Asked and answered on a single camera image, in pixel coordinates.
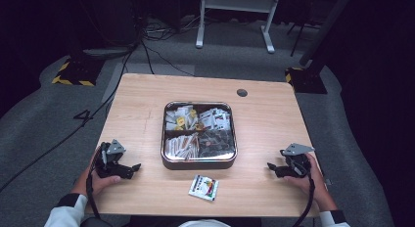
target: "green packet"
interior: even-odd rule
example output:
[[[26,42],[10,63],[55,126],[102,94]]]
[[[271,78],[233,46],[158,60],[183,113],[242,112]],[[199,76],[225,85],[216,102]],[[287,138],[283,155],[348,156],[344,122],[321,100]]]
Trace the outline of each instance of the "green packet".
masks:
[[[201,175],[195,175],[195,179],[193,179],[192,186],[189,190],[189,195],[204,200],[214,201],[218,185],[219,181],[217,180]]]

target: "divided box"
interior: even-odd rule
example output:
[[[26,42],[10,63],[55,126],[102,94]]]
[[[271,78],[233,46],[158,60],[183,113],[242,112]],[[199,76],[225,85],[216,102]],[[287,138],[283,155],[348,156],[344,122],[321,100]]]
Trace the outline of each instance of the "divided box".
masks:
[[[226,103],[171,102],[164,108],[161,158],[171,170],[226,169],[236,146]]]

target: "wooden table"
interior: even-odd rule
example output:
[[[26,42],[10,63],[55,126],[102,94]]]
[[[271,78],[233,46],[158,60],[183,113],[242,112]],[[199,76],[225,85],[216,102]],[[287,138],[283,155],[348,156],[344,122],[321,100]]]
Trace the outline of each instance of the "wooden table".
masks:
[[[238,89],[248,91],[248,96],[238,96]],[[224,102],[231,107],[238,146],[232,167],[169,170],[163,166],[163,111],[173,101]],[[279,151],[291,143],[311,146],[288,83],[127,73],[99,144],[113,139],[127,150],[120,164],[142,166],[131,180],[122,180],[97,197],[100,213],[271,217],[300,216],[305,209],[307,196],[267,167],[268,162],[285,165]],[[188,195],[196,174],[219,181],[213,202]],[[314,204],[308,216],[316,215]]]

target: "person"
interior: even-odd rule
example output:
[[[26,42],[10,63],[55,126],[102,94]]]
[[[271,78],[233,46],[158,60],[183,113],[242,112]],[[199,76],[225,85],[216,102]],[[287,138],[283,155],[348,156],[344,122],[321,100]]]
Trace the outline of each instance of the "person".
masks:
[[[349,227],[343,212],[338,209],[332,196],[326,189],[323,176],[317,167],[317,162],[312,155],[306,154],[311,164],[311,177],[314,180],[314,200],[316,201],[320,210],[320,219],[323,227]],[[51,210],[45,227],[56,226],[80,226],[81,220],[84,216],[84,210],[88,202],[86,193],[86,178],[89,173],[89,166],[80,174],[76,180],[75,185],[70,190],[69,194],[63,196],[58,204]],[[299,187],[308,195],[309,181],[307,177],[295,178],[285,176],[284,180],[288,183]],[[96,171],[92,171],[92,186],[93,197],[100,194],[106,187],[116,184],[120,181],[119,176],[110,176],[100,178]],[[229,227],[229,225],[214,219],[190,220],[184,222],[180,227]]]

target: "table hole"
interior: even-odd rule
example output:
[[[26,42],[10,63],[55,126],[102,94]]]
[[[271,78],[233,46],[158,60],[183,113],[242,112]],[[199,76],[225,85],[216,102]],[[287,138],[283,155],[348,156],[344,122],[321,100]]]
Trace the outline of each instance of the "table hole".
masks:
[[[237,91],[236,91],[236,93],[238,94],[238,96],[240,96],[240,97],[246,97],[246,96],[248,96],[248,92],[247,92],[247,90],[245,90],[245,89],[238,89]]]

